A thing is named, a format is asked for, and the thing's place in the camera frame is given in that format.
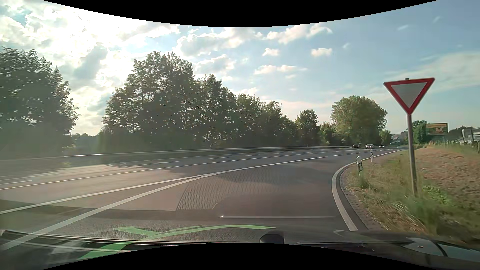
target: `asphalt road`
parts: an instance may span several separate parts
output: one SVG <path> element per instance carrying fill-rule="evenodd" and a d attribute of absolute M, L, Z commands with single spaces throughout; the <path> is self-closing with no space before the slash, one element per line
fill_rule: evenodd
<path fill-rule="evenodd" d="M 374 156 L 394 151 L 377 148 Z M 0 175 L 0 228 L 130 239 L 111 230 L 283 224 L 347 231 L 331 183 L 357 156 L 368 158 L 370 150 L 217 155 Z"/>

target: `white lane marking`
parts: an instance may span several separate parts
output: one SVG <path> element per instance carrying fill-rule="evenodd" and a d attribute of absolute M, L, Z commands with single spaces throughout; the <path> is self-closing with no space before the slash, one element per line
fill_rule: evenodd
<path fill-rule="evenodd" d="M 57 174 L 59 174 L 59 173 L 50 173 L 50 174 L 42 174 L 42 175 L 33 175 L 33 176 L 17 177 L 17 178 L 3 179 L 3 180 L 0 180 L 0 181 L 18 180 L 18 179 L 25 179 L 25 178 L 32 178 L 32 177 L 39 177 L 39 176 L 57 175 Z"/>
<path fill-rule="evenodd" d="M 257 217 L 257 216 L 221 216 L 219 217 L 221 219 L 328 219 L 328 218 L 334 218 L 333 216 L 305 216 L 305 217 L 288 217 L 288 216 L 283 216 L 283 217 Z"/>
<path fill-rule="evenodd" d="M 181 160 L 179 160 L 179 161 L 169 161 L 169 162 L 155 162 L 155 163 L 148 163 L 148 164 L 135 164 L 135 165 L 132 165 L 132 166 L 144 166 L 144 165 L 165 164 L 165 163 L 175 163 L 175 162 L 181 162 Z"/>
<path fill-rule="evenodd" d="M 31 181 L 32 180 L 27 180 L 27 181 L 18 181 L 18 182 L 3 183 L 3 184 L 16 184 L 16 183 L 31 182 Z"/>
<path fill-rule="evenodd" d="M 144 187 L 144 186 L 149 186 L 149 185 L 155 185 L 155 184 L 162 184 L 162 183 L 180 181 L 180 180 L 190 179 L 190 178 L 194 178 L 194 177 L 199 177 L 199 176 L 202 176 L 202 175 L 203 175 L 203 174 L 194 175 L 194 176 L 189 176 L 189 177 L 183 177 L 183 178 L 177 178 L 177 179 L 171 179 L 171 180 L 165 180 L 165 181 L 160 181 L 160 182 L 155 182 L 155 183 L 140 184 L 140 185 L 136 185 L 136 186 L 129 186 L 129 187 L 123 187 L 123 188 L 118 188 L 118 189 L 113 189 L 113 190 L 107 190 L 107 191 L 102 191 L 102 192 L 97 192 L 97 193 L 85 194 L 85 195 L 80 195 L 80 196 L 75 196 L 75 197 L 70 197 L 70 198 L 65 198 L 65 199 L 50 201 L 50 202 L 44 202 L 44 203 L 39 203 L 39 204 L 32 204 L 32 205 L 28 205 L 28 206 L 19 207 L 19 208 L 13 208 L 13 209 L 9 209 L 9 210 L 0 211 L 0 215 L 2 215 L 2 214 L 8 214 L 8 213 L 16 212 L 16 211 L 21 211 L 21 210 L 26 210 L 26 209 L 31 209 L 31 208 L 36 208 L 36 207 L 40 207 L 40 206 L 50 205 L 50 204 L 68 202 L 68 201 L 77 200 L 77 199 L 82 199 L 82 198 L 87 198 L 87 197 L 91 197 L 91 196 L 97 196 L 97 195 L 103 195 L 103 194 L 108 194 L 108 193 L 117 192 L 117 191 L 134 189 L 134 188 L 138 188 L 138 187 Z"/>
<path fill-rule="evenodd" d="M 226 159 L 226 158 L 229 158 L 229 157 L 211 158 L 211 159 L 209 159 L 209 160 L 216 160 L 216 159 Z"/>
<path fill-rule="evenodd" d="M 391 154 L 391 153 L 397 153 L 397 152 L 396 151 L 388 152 L 388 153 L 378 155 L 378 156 L 383 156 L 383 155 L 387 155 L 387 154 Z M 348 229 L 350 231 L 358 231 L 357 226 L 355 226 L 355 223 L 353 223 L 352 218 L 350 218 L 350 216 L 347 213 L 347 210 L 345 210 L 345 207 L 343 206 L 343 203 L 340 200 L 340 195 L 338 194 L 338 189 L 336 187 L 336 179 L 338 177 L 338 174 L 341 171 L 343 171 L 343 169 L 345 169 L 346 167 L 348 167 L 350 165 L 353 165 L 353 164 L 357 164 L 357 162 L 352 162 L 350 164 L 347 164 L 347 165 L 343 166 L 342 168 L 340 168 L 338 171 L 335 172 L 335 174 L 333 175 L 333 178 L 332 178 L 332 193 L 333 193 L 333 198 L 335 200 L 336 207 L 338 208 L 338 211 L 340 212 L 340 215 L 342 215 L 343 221 L 347 225 Z"/>
<path fill-rule="evenodd" d="M 28 187 L 28 186 L 41 185 L 41 184 L 61 183 L 61 182 L 74 181 L 74 180 L 92 179 L 92 178 L 97 178 L 97 177 L 120 175 L 120 174 L 126 174 L 126 173 L 134 173 L 134 172 L 147 172 L 147 171 L 173 169 L 173 168 L 180 168 L 180 167 L 189 167 L 189 166 L 196 166 L 196 165 L 215 164 L 215 163 L 223 163 L 223 162 L 233 162 L 233 161 L 242 161 L 242 160 L 259 160 L 259 159 L 270 159 L 270 158 L 280 158 L 280 157 L 290 157 L 290 156 L 301 156 L 301 155 L 305 155 L 305 154 L 283 155 L 283 156 L 274 156 L 274 157 L 262 157 L 262 158 L 241 159 L 241 160 L 226 160 L 226 161 L 216 161 L 216 162 L 189 164 L 189 165 L 181 165 L 181 166 L 172 166 L 172 167 L 166 167 L 166 168 L 155 168 L 155 169 L 139 170 L 139 171 L 132 171 L 132 172 L 118 172 L 118 173 L 112 173 L 112 174 L 104 174 L 104 175 L 97 175 L 97 176 L 88 176 L 88 177 L 75 178 L 75 179 L 67 179 L 67 180 L 59 180 L 59 181 L 46 182 L 46 183 L 38 183 L 38 184 L 28 184 L 28 185 L 21 185 L 21 186 L 6 187 L 6 188 L 0 188 L 0 190 L 13 189 L 13 188 L 19 188 L 19 187 Z"/>
<path fill-rule="evenodd" d="M 205 177 L 210 177 L 210 176 L 214 176 L 214 175 L 224 174 L 224 173 L 227 173 L 227 172 L 237 172 L 237 171 L 243 171 L 243 170 L 261 168 L 261 167 L 267 167 L 267 166 L 274 166 L 274 165 L 280 165 L 280 164 L 286 164 L 286 163 L 292 163 L 292 162 L 299 162 L 299 161 L 306 161 L 306 160 L 316 160 L 316 159 L 321 159 L 321 158 L 326 158 L 326 157 L 318 157 L 318 158 L 311 158 L 311 159 L 305 159 L 305 160 L 286 161 L 286 162 L 279 162 L 279 163 L 274 163 L 274 164 L 266 164 L 266 165 L 248 167 L 248 168 L 241 168 L 241 169 L 234 169 L 234 170 L 229 170 L 229 171 L 214 172 L 214 173 L 205 174 L 205 175 L 202 175 L 202 176 L 200 176 L 200 177 L 195 177 L 195 178 L 192 178 L 192 179 L 189 179 L 189 180 L 185 180 L 185 181 L 182 181 L 182 182 L 178 182 L 178 183 L 175 183 L 175 184 L 170 184 L 170 185 L 167 185 L 167 186 L 164 186 L 164 187 L 160 187 L 160 188 L 157 188 L 157 189 L 154 189 L 154 190 L 150 190 L 150 191 L 144 192 L 144 193 L 142 193 L 142 194 L 138 194 L 138 195 L 132 196 L 132 197 L 130 197 L 130 198 L 123 199 L 123 200 L 121 200 L 121 201 L 118 201 L 118 202 L 115 202 L 115 203 L 112 203 L 112 204 L 109 204 L 109 205 L 100 207 L 100 208 L 98 208 L 98 209 L 95 209 L 95 210 L 86 212 L 86 213 L 81 214 L 81 215 L 79 215 L 79 216 L 73 217 L 73 218 L 71 218 L 71 219 L 62 221 L 62 222 L 60 222 L 60 223 L 51 225 L 51 226 L 49 226 L 49 227 L 47 227 L 47 228 L 45 228 L 45 229 L 39 230 L 39 231 L 37 231 L 37 232 L 34 232 L 34 234 L 29 234 L 29 235 L 20 237 L 20 238 L 14 240 L 14 241 L 11 241 L 11 242 L 8 242 L 8 243 L 6 243 L 6 244 L 3 244 L 2 246 L 0 246 L 0 249 L 1 249 L 1 250 L 7 250 L 7 249 L 10 249 L 10 248 L 12 248 L 12 247 L 16 247 L 16 246 L 18 246 L 18 245 L 21 245 L 21 244 L 27 242 L 27 241 L 30 241 L 30 240 L 35 239 L 35 238 L 37 238 L 37 237 L 40 237 L 40 236 L 43 235 L 43 234 L 47 234 L 47 233 L 50 233 L 50 232 L 52 232 L 52 231 L 58 230 L 58 229 L 60 229 L 60 228 L 63 228 L 63 227 L 65 227 L 65 226 L 68 226 L 68 225 L 70 225 L 70 224 L 72 224 L 72 223 L 75 223 L 75 222 L 77 222 L 77 221 L 81 221 L 81 220 L 83 220 L 83 219 L 85 219 L 85 218 L 88 218 L 88 217 L 93 216 L 93 215 L 95 215 L 95 214 L 101 213 L 101 212 L 103 212 L 103 211 L 112 209 L 112 208 L 114 208 L 114 207 L 117 207 L 117 206 L 120 206 L 120 205 L 122 205 L 122 204 L 131 202 L 131 201 L 133 201 L 133 200 L 136 200 L 136 199 L 145 197 L 145 196 L 147 196 L 147 195 L 156 193 L 156 192 L 158 192 L 158 191 L 162 191 L 162 190 L 165 190 L 165 189 L 168 189 L 168 188 L 171 188 L 171 187 L 174 187 L 174 186 L 178 186 L 178 185 L 181 185 L 181 184 L 189 183 L 189 182 L 192 182 L 192 181 L 195 181 L 195 180 L 199 180 L 199 179 L 202 179 L 202 178 L 205 178 Z"/>

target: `blue sky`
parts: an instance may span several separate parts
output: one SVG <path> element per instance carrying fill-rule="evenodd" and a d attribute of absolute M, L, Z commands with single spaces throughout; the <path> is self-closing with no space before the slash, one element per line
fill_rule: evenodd
<path fill-rule="evenodd" d="M 335 101 L 367 96 L 388 111 L 387 129 L 406 115 L 383 82 L 435 77 L 413 120 L 480 126 L 480 1 L 439 0 L 397 11 L 310 25 L 259 28 L 152 23 L 35 1 L 4 0 L 0 43 L 36 49 L 72 83 L 82 117 L 74 133 L 96 134 L 114 87 L 133 59 L 175 52 L 198 76 L 214 73 L 234 93 L 277 100 L 294 119 L 314 109 L 330 121 Z"/>

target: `red and white triangular sign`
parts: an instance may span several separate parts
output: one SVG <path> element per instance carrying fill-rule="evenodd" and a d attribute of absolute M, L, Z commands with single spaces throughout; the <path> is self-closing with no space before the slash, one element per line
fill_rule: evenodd
<path fill-rule="evenodd" d="M 384 86 L 407 114 L 411 115 L 434 81 L 435 78 L 404 80 L 386 82 Z"/>

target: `metal pole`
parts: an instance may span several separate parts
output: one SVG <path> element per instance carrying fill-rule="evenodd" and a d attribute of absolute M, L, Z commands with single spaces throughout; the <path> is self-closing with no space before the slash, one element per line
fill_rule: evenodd
<path fill-rule="evenodd" d="M 412 191 L 413 191 L 413 195 L 416 197 L 418 194 L 417 168 L 415 166 L 415 149 L 413 148 L 413 125 L 412 125 L 411 114 L 407 114 L 407 124 L 408 124 L 408 152 L 410 153 L 410 170 L 412 174 Z"/>

